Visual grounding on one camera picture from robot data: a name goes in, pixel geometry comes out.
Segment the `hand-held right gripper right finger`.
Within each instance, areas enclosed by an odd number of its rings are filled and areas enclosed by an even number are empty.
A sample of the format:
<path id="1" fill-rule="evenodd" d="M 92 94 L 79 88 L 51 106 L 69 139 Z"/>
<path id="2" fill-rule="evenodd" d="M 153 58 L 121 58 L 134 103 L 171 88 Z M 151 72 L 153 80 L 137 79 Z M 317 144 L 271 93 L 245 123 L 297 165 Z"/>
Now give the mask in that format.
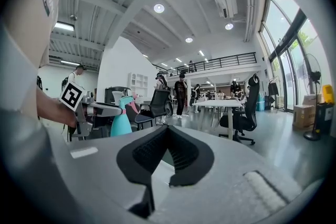
<path id="1" fill-rule="evenodd" d="M 173 187 L 151 215 L 153 223 L 289 223 L 308 204 L 321 181 L 301 188 L 249 147 L 193 129 L 214 164 L 195 185 Z"/>

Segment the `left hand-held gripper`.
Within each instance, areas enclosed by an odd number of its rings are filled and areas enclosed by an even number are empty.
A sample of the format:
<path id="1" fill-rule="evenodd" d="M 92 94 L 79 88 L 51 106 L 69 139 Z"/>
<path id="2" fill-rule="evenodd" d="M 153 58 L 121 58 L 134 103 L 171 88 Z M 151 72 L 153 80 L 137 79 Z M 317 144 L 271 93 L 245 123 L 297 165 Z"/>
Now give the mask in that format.
<path id="1" fill-rule="evenodd" d="M 114 103 L 96 102 L 96 107 L 88 106 L 94 101 L 93 93 L 71 81 L 62 87 L 60 101 L 73 111 L 76 117 L 75 130 L 70 131 L 68 126 L 68 138 L 85 138 L 90 135 L 93 124 L 87 121 L 88 115 L 118 116 L 122 114 L 122 109 Z"/>

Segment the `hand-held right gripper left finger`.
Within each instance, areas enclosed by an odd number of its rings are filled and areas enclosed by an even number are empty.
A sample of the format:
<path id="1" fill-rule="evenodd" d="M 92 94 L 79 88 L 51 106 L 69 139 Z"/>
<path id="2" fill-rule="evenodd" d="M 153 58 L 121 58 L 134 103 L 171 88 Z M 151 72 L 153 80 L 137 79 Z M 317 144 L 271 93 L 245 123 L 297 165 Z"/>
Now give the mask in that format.
<path id="1" fill-rule="evenodd" d="M 118 151 L 148 131 L 66 143 L 60 133 L 49 128 L 61 176 L 83 208 L 94 214 L 95 223 L 149 223 L 129 211 L 145 197 L 145 186 L 129 182 L 117 164 Z"/>

